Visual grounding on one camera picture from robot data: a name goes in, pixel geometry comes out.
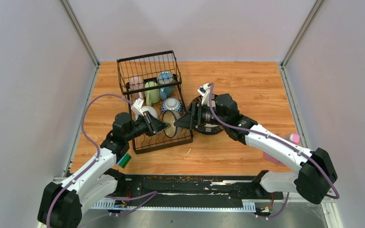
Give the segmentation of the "blue butterfly mug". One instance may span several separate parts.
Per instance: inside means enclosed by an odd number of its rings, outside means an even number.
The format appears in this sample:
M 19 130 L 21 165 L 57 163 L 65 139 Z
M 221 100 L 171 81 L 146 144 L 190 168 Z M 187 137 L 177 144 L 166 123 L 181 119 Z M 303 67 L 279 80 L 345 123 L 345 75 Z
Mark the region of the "blue butterfly mug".
M 173 74 L 169 71 L 163 71 L 158 75 L 157 79 L 159 85 L 162 86 L 160 88 L 160 98 L 165 100 L 174 91 L 174 86 L 170 86 L 170 84 L 174 82 Z

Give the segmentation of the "light green mug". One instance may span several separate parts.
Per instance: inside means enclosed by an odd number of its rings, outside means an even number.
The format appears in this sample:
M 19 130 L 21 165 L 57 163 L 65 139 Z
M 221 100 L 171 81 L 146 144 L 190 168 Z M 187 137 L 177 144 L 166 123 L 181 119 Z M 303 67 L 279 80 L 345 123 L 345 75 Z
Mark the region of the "light green mug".
M 154 81 L 150 81 L 145 83 L 144 88 L 150 88 L 158 86 L 158 84 Z M 151 106 L 153 104 L 156 104 L 160 101 L 160 90 L 159 88 L 152 89 L 152 90 L 146 90 L 145 92 L 145 98 L 146 98 L 146 104 Z

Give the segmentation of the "black rimmed white plate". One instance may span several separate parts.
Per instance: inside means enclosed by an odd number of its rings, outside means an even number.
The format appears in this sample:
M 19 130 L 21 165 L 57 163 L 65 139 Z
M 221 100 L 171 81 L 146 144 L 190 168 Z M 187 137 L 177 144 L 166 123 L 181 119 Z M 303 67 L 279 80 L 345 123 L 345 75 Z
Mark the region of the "black rimmed white plate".
M 207 101 L 202 104 L 203 98 L 199 95 L 192 100 L 187 110 L 189 129 L 196 130 L 204 135 L 216 135 L 224 127 L 213 117 Z

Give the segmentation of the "dark brown speckled bowl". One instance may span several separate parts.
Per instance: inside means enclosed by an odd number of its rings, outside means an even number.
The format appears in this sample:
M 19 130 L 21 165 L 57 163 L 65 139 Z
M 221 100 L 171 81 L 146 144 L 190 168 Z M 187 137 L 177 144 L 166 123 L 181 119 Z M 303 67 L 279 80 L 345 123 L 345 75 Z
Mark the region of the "dark brown speckled bowl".
M 167 110 L 164 112 L 162 120 L 170 124 L 170 127 L 164 130 L 164 133 L 168 138 L 176 137 L 182 132 L 181 127 L 176 127 L 174 125 L 180 118 L 181 115 L 177 111 Z

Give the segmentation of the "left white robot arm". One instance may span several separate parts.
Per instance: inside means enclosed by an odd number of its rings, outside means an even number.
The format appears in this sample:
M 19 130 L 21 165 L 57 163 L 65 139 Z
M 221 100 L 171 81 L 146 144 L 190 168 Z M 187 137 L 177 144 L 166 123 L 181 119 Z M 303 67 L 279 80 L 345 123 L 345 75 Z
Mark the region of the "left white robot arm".
M 43 190 L 37 220 L 48 228 L 76 228 L 83 215 L 109 194 L 122 196 L 126 182 L 112 167 L 126 159 L 129 141 L 143 134 L 156 135 L 170 123 L 144 112 L 136 120 L 128 113 L 115 116 L 113 129 L 95 155 L 60 183 L 50 182 Z

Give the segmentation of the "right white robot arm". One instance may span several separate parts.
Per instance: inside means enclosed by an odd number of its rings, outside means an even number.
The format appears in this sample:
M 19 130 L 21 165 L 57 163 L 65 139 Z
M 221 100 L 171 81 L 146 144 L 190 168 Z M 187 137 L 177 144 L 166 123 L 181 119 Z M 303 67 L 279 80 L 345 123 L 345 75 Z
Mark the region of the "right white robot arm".
M 229 94 L 215 96 L 211 103 L 192 102 L 174 126 L 193 129 L 200 125 L 221 125 L 234 141 L 260 149 L 291 169 L 290 172 L 262 171 L 252 185 L 253 194 L 265 198 L 271 192 L 298 193 L 308 202 L 320 204 L 325 197 L 338 199 L 338 179 L 328 152 L 296 145 L 268 131 L 255 120 L 240 114 Z

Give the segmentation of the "pink ceramic mug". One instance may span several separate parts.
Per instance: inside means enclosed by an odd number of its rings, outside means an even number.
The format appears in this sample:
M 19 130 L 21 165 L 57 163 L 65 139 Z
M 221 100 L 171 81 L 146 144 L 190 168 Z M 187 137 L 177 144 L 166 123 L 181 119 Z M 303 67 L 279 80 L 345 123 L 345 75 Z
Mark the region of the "pink ceramic mug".
M 140 76 L 134 76 L 130 79 L 129 81 L 130 83 L 130 90 L 131 91 L 136 91 L 139 89 L 144 89 L 144 81 Z M 145 94 L 144 92 L 136 92 L 136 93 L 132 93 L 132 97 L 134 99 L 144 99 L 145 98 Z

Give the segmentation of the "white ribbed bowl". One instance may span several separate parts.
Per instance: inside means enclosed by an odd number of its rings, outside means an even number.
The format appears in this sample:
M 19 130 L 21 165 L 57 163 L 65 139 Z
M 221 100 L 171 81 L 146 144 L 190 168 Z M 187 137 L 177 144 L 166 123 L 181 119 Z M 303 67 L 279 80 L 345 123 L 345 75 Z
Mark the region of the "white ribbed bowl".
M 148 105 L 142 106 L 141 111 L 143 113 L 148 111 L 154 118 L 159 119 L 159 114 L 158 114 L 157 110 L 155 108 L 153 108 L 152 106 L 148 106 Z

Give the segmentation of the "white black bowl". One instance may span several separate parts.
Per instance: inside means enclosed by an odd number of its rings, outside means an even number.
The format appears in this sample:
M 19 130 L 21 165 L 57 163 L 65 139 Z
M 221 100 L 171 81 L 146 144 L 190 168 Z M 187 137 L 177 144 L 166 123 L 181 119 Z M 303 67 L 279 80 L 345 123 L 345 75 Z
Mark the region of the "white black bowl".
M 174 97 L 166 98 L 161 106 L 161 113 L 164 114 L 166 111 L 176 111 L 178 113 L 183 112 L 182 102 Z

